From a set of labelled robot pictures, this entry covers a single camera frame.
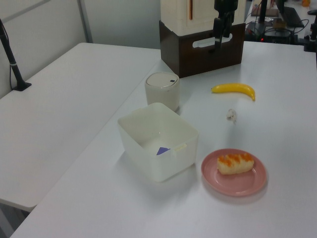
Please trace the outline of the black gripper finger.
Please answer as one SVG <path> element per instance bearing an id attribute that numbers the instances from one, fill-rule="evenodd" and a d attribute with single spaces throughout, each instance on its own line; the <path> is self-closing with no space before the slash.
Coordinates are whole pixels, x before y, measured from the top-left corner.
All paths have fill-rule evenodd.
<path id="1" fill-rule="evenodd" d="M 234 22 L 234 12 L 227 12 L 224 15 L 224 19 L 223 19 L 223 37 L 228 38 L 230 35 L 230 28 L 232 23 Z"/>
<path id="2" fill-rule="evenodd" d="M 215 38 L 215 48 L 219 49 L 221 47 L 222 40 L 222 20 L 220 18 L 214 19 L 213 36 Z"/>

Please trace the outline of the dark robot gripper body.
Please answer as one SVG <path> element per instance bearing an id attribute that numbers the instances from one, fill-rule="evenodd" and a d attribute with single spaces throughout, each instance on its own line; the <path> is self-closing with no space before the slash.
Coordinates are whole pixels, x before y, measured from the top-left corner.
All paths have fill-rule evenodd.
<path id="1" fill-rule="evenodd" d="M 215 0 L 214 9 L 218 12 L 218 18 L 227 18 L 234 16 L 238 8 L 238 0 Z"/>

